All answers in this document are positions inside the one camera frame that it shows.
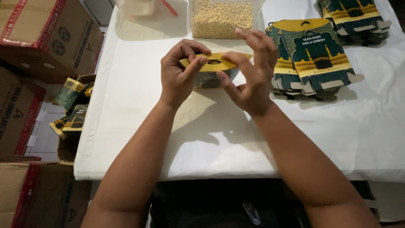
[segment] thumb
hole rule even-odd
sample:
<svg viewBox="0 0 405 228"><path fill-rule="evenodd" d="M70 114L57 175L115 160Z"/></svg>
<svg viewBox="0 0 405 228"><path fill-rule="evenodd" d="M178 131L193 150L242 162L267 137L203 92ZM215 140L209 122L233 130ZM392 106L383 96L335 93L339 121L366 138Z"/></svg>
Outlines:
<svg viewBox="0 0 405 228"><path fill-rule="evenodd" d="M224 88L225 92L228 94L231 100L236 103L239 100L241 92L238 90L235 84L233 84L229 76L223 71L218 71L217 77L221 82L221 87Z"/></svg>
<svg viewBox="0 0 405 228"><path fill-rule="evenodd" d="M201 68L208 62L207 57L198 57L194 59L191 64L184 70L183 75L188 79L194 79L194 76L201 70Z"/></svg>

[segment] hand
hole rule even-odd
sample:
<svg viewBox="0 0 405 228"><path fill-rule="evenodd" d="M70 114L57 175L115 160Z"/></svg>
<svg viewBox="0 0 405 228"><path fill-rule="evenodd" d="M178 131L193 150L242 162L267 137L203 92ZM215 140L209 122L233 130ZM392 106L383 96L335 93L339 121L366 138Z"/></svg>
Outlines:
<svg viewBox="0 0 405 228"><path fill-rule="evenodd" d="M184 39L160 61L162 65L160 101L176 110L193 91L194 78L208 61L207 57L196 58L196 52L209 54L211 50L197 41ZM179 61L187 57L190 65L184 70Z"/></svg>
<svg viewBox="0 0 405 228"><path fill-rule="evenodd" d="M273 103L270 100L271 77L277 63L278 49L264 32L237 29L236 33L254 50L255 65L240 53L228 52L222 57L239 66L246 77L246 84L236 87L222 71L217 72L217 76L232 101L253 118L266 114Z"/></svg>

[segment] forearm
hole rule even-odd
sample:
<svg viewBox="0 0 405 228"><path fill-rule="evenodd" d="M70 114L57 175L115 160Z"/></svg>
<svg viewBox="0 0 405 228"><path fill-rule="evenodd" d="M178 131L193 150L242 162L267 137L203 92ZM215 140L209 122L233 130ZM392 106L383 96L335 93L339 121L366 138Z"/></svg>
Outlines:
<svg viewBox="0 0 405 228"><path fill-rule="evenodd" d="M176 110L158 102L105 174L92 204L139 212L158 181Z"/></svg>
<svg viewBox="0 0 405 228"><path fill-rule="evenodd" d="M253 116L283 180L304 204L334 205L361 200L336 165L278 108Z"/></svg>

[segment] person's right hand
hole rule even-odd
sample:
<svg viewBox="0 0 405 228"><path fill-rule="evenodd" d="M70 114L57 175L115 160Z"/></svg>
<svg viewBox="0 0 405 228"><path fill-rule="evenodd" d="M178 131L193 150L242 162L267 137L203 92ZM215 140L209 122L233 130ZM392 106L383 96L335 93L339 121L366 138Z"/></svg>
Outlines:
<svg viewBox="0 0 405 228"><path fill-rule="evenodd" d="M246 77L246 84L236 87L222 71L217 72L217 76L221 86L237 106L252 117L264 115L273 103L270 100L270 88L278 48L269 36L256 29L252 31L237 29L236 33L253 49L255 65L241 53L228 52L222 56L223 59L233 62L240 68Z"/></svg>

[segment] plastic container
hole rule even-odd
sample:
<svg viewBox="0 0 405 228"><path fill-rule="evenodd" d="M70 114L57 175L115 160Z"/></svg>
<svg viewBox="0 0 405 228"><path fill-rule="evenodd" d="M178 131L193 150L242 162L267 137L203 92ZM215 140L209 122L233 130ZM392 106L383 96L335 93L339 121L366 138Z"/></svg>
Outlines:
<svg viewBox="0 0 405 228"><path fill-rule="evenodd" d="M193 37L236 39L235 29L253 28L265 0L189 0Z"/></svg>
<svg viewBox="0 0 405 228"><path fill-rule="evenodd" d="M151 16L155 12L156 0L114 0L126 19L135 21L138 17Z"/></svg>

